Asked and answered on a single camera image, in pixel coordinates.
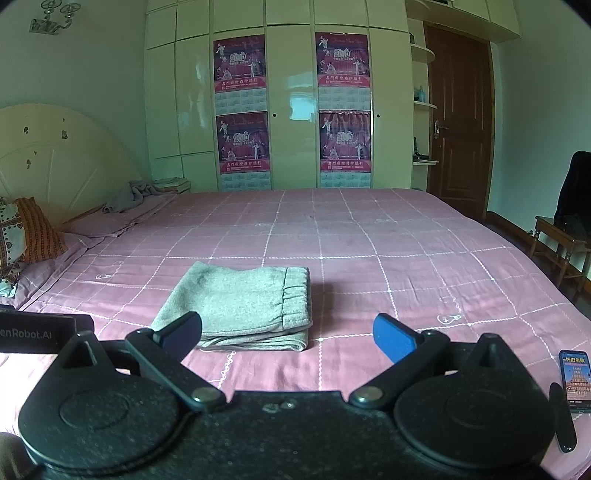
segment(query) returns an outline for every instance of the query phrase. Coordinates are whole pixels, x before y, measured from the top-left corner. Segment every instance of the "wall sconce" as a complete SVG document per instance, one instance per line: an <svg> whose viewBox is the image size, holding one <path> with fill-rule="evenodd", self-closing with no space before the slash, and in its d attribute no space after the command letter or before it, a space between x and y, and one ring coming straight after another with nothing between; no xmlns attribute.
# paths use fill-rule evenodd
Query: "wall sconce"
<svg viewBox="0 0 591 480"><path fill-rule="evenodd" d="M45 10L45 18L43 20L38 20L36 18L31 20L31 28L29 29L29 32L57 35L61 29L65 30L66 28L69 28L70 25L72 25L72 17L74 16L74 13L81 8L81 5L70 3L60 8L60 12L66 17L66 23L64 25L59 25L57 22L51 21L51 14L60 5L61 0L44 0L41 3L41 8Z"/></svg>

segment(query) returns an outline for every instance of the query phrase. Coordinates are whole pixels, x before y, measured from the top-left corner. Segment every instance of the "phone screen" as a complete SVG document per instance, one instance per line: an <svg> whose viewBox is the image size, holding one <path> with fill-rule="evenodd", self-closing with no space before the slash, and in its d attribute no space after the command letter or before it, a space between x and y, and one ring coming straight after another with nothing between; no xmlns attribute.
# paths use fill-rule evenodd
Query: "phone screen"
<svg viewBox="0 0 591 480"><path fill-rule="evenodd" d="M591 406L591 367L587 354L562 350L560 364L569 404L573 408Z"/></svg>

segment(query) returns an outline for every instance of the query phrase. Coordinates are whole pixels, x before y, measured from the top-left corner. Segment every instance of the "door handle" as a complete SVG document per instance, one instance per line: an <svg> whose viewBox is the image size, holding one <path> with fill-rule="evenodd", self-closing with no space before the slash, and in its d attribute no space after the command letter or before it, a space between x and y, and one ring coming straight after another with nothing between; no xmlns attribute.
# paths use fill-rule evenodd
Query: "door handle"
<svg viewBox="0 0 591 480"><path fill-rule="evenodd" d="M435 125L433 127L433 137L435 140L439 139L439 135L441 134L441 130L449 130L449 127L444 127L439 120L435 120Z"/></svg>

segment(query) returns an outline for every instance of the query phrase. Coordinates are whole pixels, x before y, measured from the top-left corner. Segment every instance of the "blue gripper pad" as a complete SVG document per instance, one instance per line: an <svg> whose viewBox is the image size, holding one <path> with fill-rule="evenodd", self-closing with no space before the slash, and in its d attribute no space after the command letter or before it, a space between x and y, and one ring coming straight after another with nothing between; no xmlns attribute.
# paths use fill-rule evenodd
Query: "blue gripper pad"
<svg viewBox="0 0 591 480"><path fill-rule="evenodd" d="M420 333L387 313L380 313L374 320L374 342L393 363L412 353L422 341Z"/></svg>

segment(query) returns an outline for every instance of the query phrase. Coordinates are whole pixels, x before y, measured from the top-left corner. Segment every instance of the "orange striped pillow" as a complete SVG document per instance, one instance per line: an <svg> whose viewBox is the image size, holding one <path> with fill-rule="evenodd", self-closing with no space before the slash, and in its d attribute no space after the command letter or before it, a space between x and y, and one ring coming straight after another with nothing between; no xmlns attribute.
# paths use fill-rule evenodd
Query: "orange striped pillow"
<svg viewBox="0 0 591 480"><path fill-rule="evenodd" d="M59 235L33 197L17 199L14 203L17 204L18 213L21 215L22 224L25 228L27 249L22 261L36 263L57 258L65 253L66 250Z"/></svg>

